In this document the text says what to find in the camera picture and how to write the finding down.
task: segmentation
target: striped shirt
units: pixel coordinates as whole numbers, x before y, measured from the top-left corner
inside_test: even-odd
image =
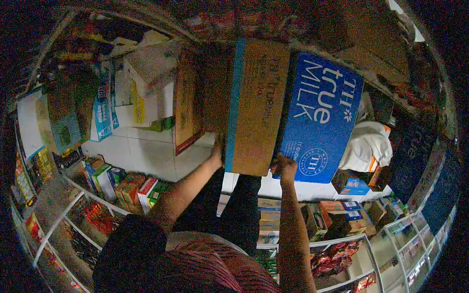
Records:
[[[280,292],[241,248],[216,235],[172,233],[128,216],[103,248],[96,292]]]

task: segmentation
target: store shelf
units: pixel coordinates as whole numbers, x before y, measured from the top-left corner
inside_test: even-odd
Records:
[[[345,285],[347,285],[347,284],[350,284],[350,283],[353,283],[353,282],[355,282],[355,281],[358,281],[358,280],[360,280],[361,278],[366,277],[366,276],[368,276],[369,274],[372,274],[372,273],[374,273],[374,270],[371,270],[371,271],[369,271],[369,272],[367,272],[367,273],[364,273],[364,274],[362,274],[362,275],[360,275],[360,276],[357,276],[357,277],[355,277],[355,278],[353,278],[353,279],[350,279],[350,280],[348,280],[348,281],[346,281],[346,282],[344,282],[344,283],[340,283],[340,284],[337,284],[337,285],[334,285],[334,286],[330,286],[330,287],[327,287],[327,288],[324,288],[324,289],[320,289],[320,290],[317,290],[316,292],[317,292],[317,293],[322,293],[322,292],[333,291],[333,290],[335,290],[335,289],[337,289],[337,288],[340,288],[340,287],[345,286]]]
[[[38,194],[38,201],[34,207],[34,213],[44,233],[48,233],[57,218],[68,208],[80,194],[80,189],[75,188],[68,181],[58,176],[46,183]]]
[[[120,207],[117,207],[115,205],[113,205],[112,203],[108,203],[107,201],[105,201],[104,199],[100,198],[100,197],[97,197],[96,195],[94,195],[93,193],[89,192],[88,190],[84,189],[83,187],[81,187],[80,185],[78,185],[77,183],[75,183],[73,180],[71,180],[69,177],[67,176],[63,176],[64,179],[69,183],[71,184],[72,186],[74,186],[75,188],[78,188],[79,190],[83,191],[85,193],[86,196],[89,196],[91,199],[93,199],[94,201],[97,201],[98,203],[106,206],[107,208],[113,210],[113,211],[116,211],[122,215],[128,215],[128,214],[131,214],[131,212],[128,212]]]
[[[93,271],[80,259],[74,251],[70,239],[66,235],[63,224],[57,227],[49,238],[49,242],[57,252],[64,266],[68,268],[73,275],[87,290],[93,291]]]
[[[63,261],[60,259],[58,252],[55,250],[55,248],[49,244],[49,248],[54,253],[55,257],[57,258],[57,261],[62,265],[62,267],[67,271],[69,276],[86,292],[86,293],[91,293],[81,282],[78,280],[74,274],[67,268],[67,266],[63,263]]]
[[[88,237],[87,234],[85,232],[83,232],[80,228],[78,228],[78,226],[75,225],[67,216],[65,216],[64,219],[70,225],[72,225],[72,227],[74,227],[89,243],[91,243],[94,247],[99,249],[99,251],[103,250],[103,248],[100,245],[98,245],[95,241],[93,241],[90,237]]]
[[[430,271],[430,268],[428,267],[428,263],[425,258],[425,255],[422,256],[407,275],[407,282],[409,284],[410,292],[416,292],[418,290],[418,288],[425,280],[425,277],[427,276],[428,272]]]

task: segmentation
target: white shelf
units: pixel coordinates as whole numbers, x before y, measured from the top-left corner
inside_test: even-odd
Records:
[[[94,247],[96,247],[97,249],[99,249],[99,251],[103,250],[103,248],[102,248],[101,246],[99,246],[96,242],[94,242],[93,240],[91,240],[91,238],[88,237],[80,228],[78,228],[77,225],[75,225],[67,216],[65,216],[64,219],[65,219],[70,225],[72,225],[72,227],[74,227],[75,230],[77,230],[78,233],[80,233],[89,243],[91,243],[92,245],[94,245]]]
[[[67,273],[70,275],[70,277],[78,284],[80,287],[85,290],[86,293],[91,293],[90,290],[88,290],[76,277],[75,275],[67,268],[67,266],[63,263],[63,261],[59,257],[59,253],[55,250],[55,248],[48,243],[49,248],[52,250],[52,253],[54,253],[55,257],[57,258],[57,261],[63,266],[63,268],[67,271]]]
[[[340,284],[337,284],[337,285],[334,285],[334,286],[330,286],[330,287],[327,287],[327,288],[324,288],[324,289],[320,289],[320,290],[317,290],[316,292],[317,292],[317,293],[322,293],[322,292],[328,292],[328,291],[335,290],[335,289],[337,289],[337,288],[340,288],[340,287],[342,287],[342,286],[345,286],[345,285],[347,285],[347,284],[350,284],[350,283],[353,283],[353,282],[355,282],[355,281],[357,281],[357,280],[360,280],[361,278],[366,277],[366,276],[368,276],[369,274],[371,274],[371,273],[373,273],[373,272],[374,272],[374,270],[370,270],[370,271],[368,271],[368,272],[366,272],[366,273],[364,273],[364,274],[362,274],[362,275],[360,275],[360,276],[357,276],[357,277],[355,277],[355,278],[353,278],[353,279],[348,280],[347,282],[340,283]]]
[[[107,201],[105,201],[104,199],[100,198],[100,197],[97,197],[96,195],[94,195],[93,193],[89,192],[88,190],[84,189],[83,187],[81,187],[80,185],[76,184],[73,180],[71,180],[69,177],[67,176],[63,176],[65,178],[65,180],[67,180],[70,184],[72,184],[73,186],[75,186],[76,188],[80,189],[81,191],[83,191],[85,193],[85,195],[91,197],[93,200],[97,201],[98,203],[110,208],[111,210],[114,210],[122,215],[128,215],[128,214],[131,214],[131,212],[128,212],[124,209],[121,209],[115,205],[113,205],[112,203],[108,203]]]

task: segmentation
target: metal shelf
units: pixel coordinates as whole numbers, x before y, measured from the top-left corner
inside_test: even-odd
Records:
[[[78,188],[79,190],[83,191],[84,194],[86,196],[89,196],[90,198],[92,198],[93,200],[97,201],[98,203],[106,206],[109,210],[110,210],[110,213],[111,215],[113,215],[113,212],[112,211],[116,211],[122,215],[128,215],[128,214],[131,214],[131,212],[128,212],[124,209],[121,209],[115,205],[113,205],[112,203],[108,203],[107,201],[105,201],[104,199],[100,198],[100,197],[97,197],[96,195],[94,195],[93,193],[89,192],[88,190],[84,189],[83,187],[81,187],[80,185],[76,184],[75,182],[73,182],[73,180],[71,180],[69,177],[67,176],[63,176],[64,179],[66,181],[68,181],[71,185],[73,185],[74,187]]]

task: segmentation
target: blue cardboard box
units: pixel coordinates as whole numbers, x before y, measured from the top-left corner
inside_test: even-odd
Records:
[[[355,178],[349,178],[345,187],[339,193],[341,195],[365,195],[370,190],[370,187],[365,181]]]
[[[296,181],[329,183],[355,124],[363,78],[306,52],[292,61],[295,75],[280,152],[298,163]]]

